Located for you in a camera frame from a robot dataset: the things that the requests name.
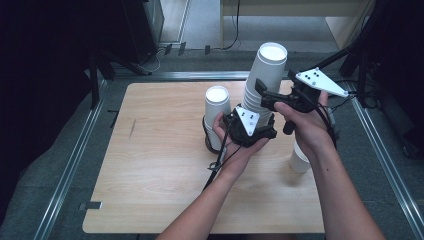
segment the gray floor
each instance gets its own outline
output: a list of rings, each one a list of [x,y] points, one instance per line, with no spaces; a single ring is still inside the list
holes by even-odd
[[[194,8],[195,6],[193,5],[196,1],[192,1],[191,7]],[[194,26],[188,25],[184,32],[183,38],[187,40],[188,48],[196,48],[197,46],[203,48],[206,42],[210,42],[208,43],[210,45],[214,44],[212,41],[207,40],[210,38],[202,38],[201,36],[203,34],[200,34],[200,30],[198,32],[194,29]],[[298,31],[298,27],[294,26],[292,31],[295,30]],[[325,26],[322,26],[322,32],[326,32],[327,30]],[[199,41],[189,41],[189,39],[197,39]],[[325,59],[331,52],[336,51],[332,47],[317,47],[318,49],[326,49],[325,51],[317,49],[305,50],[305,46],[321,44],[319,43],[319,39],[310,39],[310,41],[308,39],[310,38],[305,36],[303,40],[301,38],[282,38],[280,40],[281,42],[290,42],[290,44],[293,44],[293,47],[290,47],[290,49],[297,48],[303,50],[289,49],[287,69],[310,67]],[[269,39],[262,39],[262,41],[274,40],[275,38],[271,36]],[[241,45],[238,50],[214,50],[209,55],[204,55],[202,50],[186,50],[182,56],[178,56],[177,50],[172,51],[166,56],[161,52],[158,54],[161,65],[159,70],[153,73],[153,76],[160,76],[163,72],[249,71],[255,58],[257,47],[252,45],[252,48],[255,48],[253,51],[242,50],[241,46],[249,45],[246,41],[243,38],[241,39]],[[325,68],[327,73],[335,76],[335,80],[339,79],[335,73],[340,64],[341,61]],[[144,67],[155,69],[157,66],[158,62],[153,59]],[[119,110],[128,84],[147,81],[149,79],[136,76],[119,66],[116,66],[116,71],[118,76],[115,81],[108,81],[107,83],[107,88],[102,97],[103,105],[100,109],[98,119],[88,139],[69,191],[51,229],[49,239],[150,239],[153,237],[153,235],[137,236],[134,234],[86,234],[81,228],[85,212],[78,208],[80,203],[85,203],[91,198],[113,130],[110,126],[115,118],[115,114],[108,110]],[[340,99],[331,101],[335,105]],[[52,148],[34,161],[23,173],[15,195],[10,202],[7,218],[1,226],[0,239],[34,238],[42,221],[43,214],[49,205],[49,201],[60,181],[74,145],[90,113],[89,106],[90,96],[87,96],[64,127]],[[424,175],[424,161],[405,158],[402,155],[401,144],[393,134],[384,114],[379,110],[370,110],[370,114],[377,122],[376,125],[381,132],[382,138],[398,166],[399,172],[408,189],[418,206],[423,209],[424,191],[420,179],[423,179]],[[377,223],[388,239],[415,239],[411,227],[405,218],[405,214],[382,170],[377,155],[352,104],[349,102],[339,108],[335,115],[338,128],[340,129],[340,139],[338,141],[339,152],[355,186],[358,188],[361,197]],[[323,239],[323,235],[305,234],[300,235],[299,239]]]

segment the metal bar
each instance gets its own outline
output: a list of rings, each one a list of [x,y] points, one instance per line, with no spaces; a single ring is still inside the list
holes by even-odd
[[[106,88],[107,83],[105,80],[103,80],[100,86],[100,92],[103,93],[106,91]],[[43,219],[41,220],[37,232],[35,233],[35,240],[48,239],[49,237],[49,234],[59,214],[60,208],[62,207],[63,201],[65,200],[69,186],[71,185],[72,179],[78,168],[85,146],[87,145],[88,139],[90,138],[94,124],[97,121],[97,117],[99,116],[102,105],[103,99],[101,98],[99,104],[97,104],[96,107],[90,111],[90,114],[87,117],[82,132],[77,140],[77,143],[75,144],[71,156],[69,157],[65,170],[63,171],[52,198],[50,199],[49,205],[43,216]]]
[[[349,91],[355,90],[355,87],[351,83],[347,83],[347,88]],[[352,99],[352,103],[415,237],[417,239],[424,239],[422,214],[384,146],[383,140],[378,134],[367,109],[362,108],[356,99]]]

